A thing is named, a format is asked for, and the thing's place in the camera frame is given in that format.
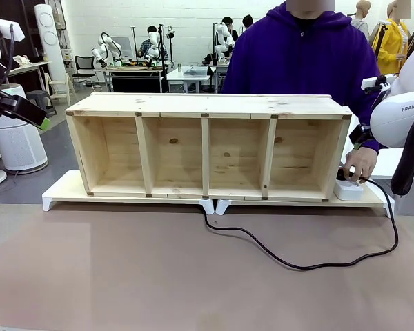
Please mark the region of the person's left hand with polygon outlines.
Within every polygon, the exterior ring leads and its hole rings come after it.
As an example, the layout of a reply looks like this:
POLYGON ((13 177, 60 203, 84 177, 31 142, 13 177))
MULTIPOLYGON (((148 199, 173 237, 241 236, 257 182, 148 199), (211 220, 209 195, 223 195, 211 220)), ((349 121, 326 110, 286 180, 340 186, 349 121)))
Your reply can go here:
POLYGON ((343 165, 344 177, 352 182, 364 183, 370 179, 377 163, 378 153, 370 148, 360 147, 351 150, 343 165))

